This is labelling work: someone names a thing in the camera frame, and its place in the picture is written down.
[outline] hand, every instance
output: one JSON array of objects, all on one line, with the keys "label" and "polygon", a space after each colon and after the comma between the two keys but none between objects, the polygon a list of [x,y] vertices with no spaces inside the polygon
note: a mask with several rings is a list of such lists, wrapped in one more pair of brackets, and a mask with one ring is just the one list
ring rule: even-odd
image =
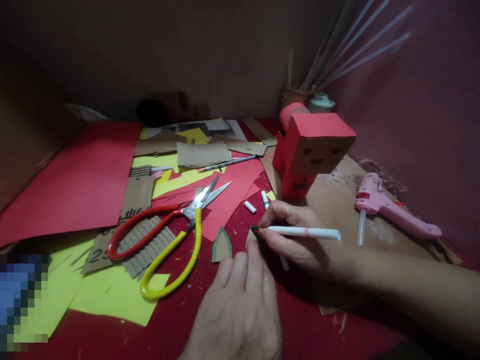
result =
[{"label": "hand", "polygon": [[280,359],[275,281],[255,239],[225,258],[206,292],[181,359]]},{"label": "hand", "polygon": [[306,237],[289,239],[266,229],[275,221],[286,221],[294,227],[326,229],[327,226],[310,207],[273,201],[258,223],[260,228],[258,233],[265,239],[270,249],[293,261],[305,271],[334,281],[345,277],[346,272],[341,269],[345,252],[341,241]]}]

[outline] red scissor handle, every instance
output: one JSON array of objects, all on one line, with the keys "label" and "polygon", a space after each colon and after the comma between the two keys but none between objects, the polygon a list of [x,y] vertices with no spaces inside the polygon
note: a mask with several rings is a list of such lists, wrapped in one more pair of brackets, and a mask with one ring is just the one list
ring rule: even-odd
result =
[{"label": "red scissor handle", "polygon": [[[122,259],[128,258],[130,255],[135,254],[141,248],[143,248],[144,245],[150,242],[150,240],[152,240],[174,216],[182,214],[182,211],[179,210],[179,208],[180,208],[180,205],[167,205],[167,206],[153,207],[145,211],[139,212],[134,217],[128,219],[122,226],[120,226],[120,228],[117,231],[115,231],[115,233],[110,239],[110,242],[108,243],[108,247],[106,248],[106,254],[112,260],[122,260]],[[169,213],[166,217],[164,217],[163,220],[160,221],[160,223],[157,224],[153,228],[153,230],[150,231],[142,240],[140,240],[138,243],[136,243],[134,246],[132,246],[130,249],[128,249],[125,252],[122,252],[120,254],[117,252],[120,241],[123,240],[123,238],[129,233],[129,231],[136,224],[138,224],[143,219],[150,218],[154,215],[158,215],[160,213],[164,213],[168,211],[171,211],[171,213]]]}]

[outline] red paper robot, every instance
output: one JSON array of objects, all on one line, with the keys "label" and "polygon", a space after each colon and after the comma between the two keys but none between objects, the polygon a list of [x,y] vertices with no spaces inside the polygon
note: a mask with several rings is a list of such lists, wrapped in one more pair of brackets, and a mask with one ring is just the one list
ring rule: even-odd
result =
[{"label": "red paper robot", "polygon": [[311,113],[294,102],[280,113],[285,132],[278,136],[273,167],[284,173],[281,196],[305,199],[318,174],[330,174],[357,134],[336,113]]}]

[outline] person's right hand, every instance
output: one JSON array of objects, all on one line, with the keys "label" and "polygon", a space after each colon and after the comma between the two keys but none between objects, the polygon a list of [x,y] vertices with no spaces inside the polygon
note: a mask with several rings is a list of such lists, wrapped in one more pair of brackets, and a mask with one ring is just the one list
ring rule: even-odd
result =
[{"label": "person's right hand", "polygon": [[327,228],[310,207],[273,201],[258,223],[258,233],[265,239],[270,249],[313,275],[329,280],[339,280],[338,277],[345,275],[340,270],[344,262],[344,247],[341,241],[306,237],[289,239],[266,229],[272,223],[282,221],[294,227]]}]

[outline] cardboard wall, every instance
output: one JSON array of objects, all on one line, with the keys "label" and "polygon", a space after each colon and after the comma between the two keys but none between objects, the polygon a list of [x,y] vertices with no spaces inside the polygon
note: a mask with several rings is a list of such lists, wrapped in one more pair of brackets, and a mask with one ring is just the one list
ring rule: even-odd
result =
[{"label": "cardboard wall", "polygon": [[277,117],[289,50],[301,82],[342,3],[3,0],[0,34],[62,100],[110,118],[134,120],[160,91],[184,91],[214,118]]},{"label": "cardboard wall", "polygon": [[14,59],[0,56],[0,212],[84,125]]},{"label": "cardboard wall", "polygon": [[350,155],[393,173],[409,188],[403,201],[480,264],[480,4],[390,1],[353,51],[410,4],[407,19],[371,50],[405,32],[412,37],[326,92],[358,134]]}]

